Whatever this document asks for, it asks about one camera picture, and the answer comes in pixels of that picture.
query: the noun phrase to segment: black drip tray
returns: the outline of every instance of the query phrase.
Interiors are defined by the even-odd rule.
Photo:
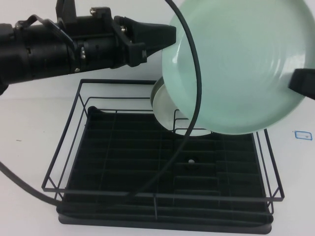
[[[104,113],[89,118],[67,189],[130,192],[171,158],[182,136],[165,130],[152,114]],[[252,135],[213,133],[192,137],[177,161],[146,193],[192,198],[136,197],[105,210],[65,211],[66,224],[266,234],[273,216],[264,202],[196,200],[195,195],[265,197]],[[117,196],[65,194],[69,203],[101,204]]]

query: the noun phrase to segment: blue sticker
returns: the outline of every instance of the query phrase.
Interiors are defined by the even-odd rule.
[[[304,140],[313,140],[313,136],[310,132],[305,131],[295,131],[295,137],[297,139],[304,139]]]

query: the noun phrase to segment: mint green plate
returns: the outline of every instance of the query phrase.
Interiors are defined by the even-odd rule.
[[[186,0],[180,7],[202,71],[197,125],[246,134],[287,116],[303,100],[288,83],[296,68],[315,68],[315,22],[303,0]],[[175,105],[192,118],[196,76],[177,17],[177,43],[163,50],[163,77]]]

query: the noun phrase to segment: black wire rack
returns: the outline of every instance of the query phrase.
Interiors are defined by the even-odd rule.
[[[67,203],[116,201],[142,186],[182,141],[155,119],[155,81],[81,80],[42,188]],[[174,124],[178,110],[174,111]],[[268,131],[191,137],[172,167],[124,205],[57,208],[66,224],[266,234],[284,199]]]

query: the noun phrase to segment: white background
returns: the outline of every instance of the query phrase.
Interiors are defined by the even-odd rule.
[[[108,6],[113,15],[137,21],[168,23],[171,10],[163,0],[77,0],[77,14],[92,6]],[[315,13],[315,1],[307,0]],[[14,24],[35,13],[55,20],[55,0],[0,0],[0,22]],[[152,79],[161,76],[160,54],[137,68],[101,70],[10,86],[0,97],[0,160],[27,183],[40,190],[81,78]],[[315,102],[304,102],[269,129],[286,198],[275,204],[271,235],[314,235],[314,141],[297,140],[293,131],[315,135]],[[144,229],[62,225],[55,207],[24,193],[0,174],[1,235],[221,235]]]

